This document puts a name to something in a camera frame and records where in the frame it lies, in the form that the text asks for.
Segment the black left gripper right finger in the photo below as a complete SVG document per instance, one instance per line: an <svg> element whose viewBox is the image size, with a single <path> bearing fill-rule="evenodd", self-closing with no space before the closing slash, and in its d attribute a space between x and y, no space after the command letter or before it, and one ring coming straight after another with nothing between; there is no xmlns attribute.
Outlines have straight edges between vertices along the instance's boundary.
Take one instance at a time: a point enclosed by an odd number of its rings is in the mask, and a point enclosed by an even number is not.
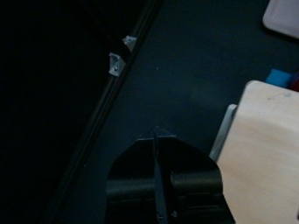
<svg viewBox="0 0 299 224"><path fill-rule="evenodd" d="M204 152L175 136L154 133L154 164L163 224L237 224L221 168Z"/></svg>

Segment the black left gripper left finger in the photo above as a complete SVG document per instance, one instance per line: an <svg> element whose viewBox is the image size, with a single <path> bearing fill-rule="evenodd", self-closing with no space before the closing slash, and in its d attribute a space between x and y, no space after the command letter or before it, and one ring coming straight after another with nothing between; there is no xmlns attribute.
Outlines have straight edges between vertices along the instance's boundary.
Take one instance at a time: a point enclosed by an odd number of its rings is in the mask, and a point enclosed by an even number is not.
<svg viewBox="0 0 299 224"><path fill-rule="evenodd" d="M106 224L158 224L154 140L154 132L146 132L111 165Z"/></svg>

